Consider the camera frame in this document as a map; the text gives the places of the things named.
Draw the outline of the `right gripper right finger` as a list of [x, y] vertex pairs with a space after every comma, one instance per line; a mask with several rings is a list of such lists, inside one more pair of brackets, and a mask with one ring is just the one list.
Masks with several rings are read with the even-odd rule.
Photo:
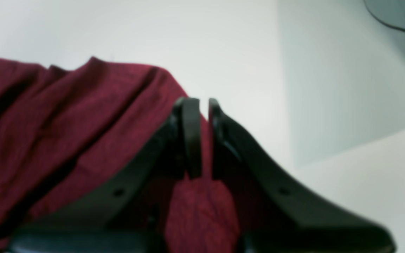
[[237, 253], [395, 253], [383, 226], [311, 191], [209, 99], [212, 176], [233, 197]]

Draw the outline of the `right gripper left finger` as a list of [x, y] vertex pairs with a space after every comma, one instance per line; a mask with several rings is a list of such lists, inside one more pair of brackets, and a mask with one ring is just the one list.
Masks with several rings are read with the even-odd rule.
[[167, 253], [173, 188], [201, 176], [200, 101], [177, 99], [167, 120], [115, 176], [16, 231], [9, 253]]

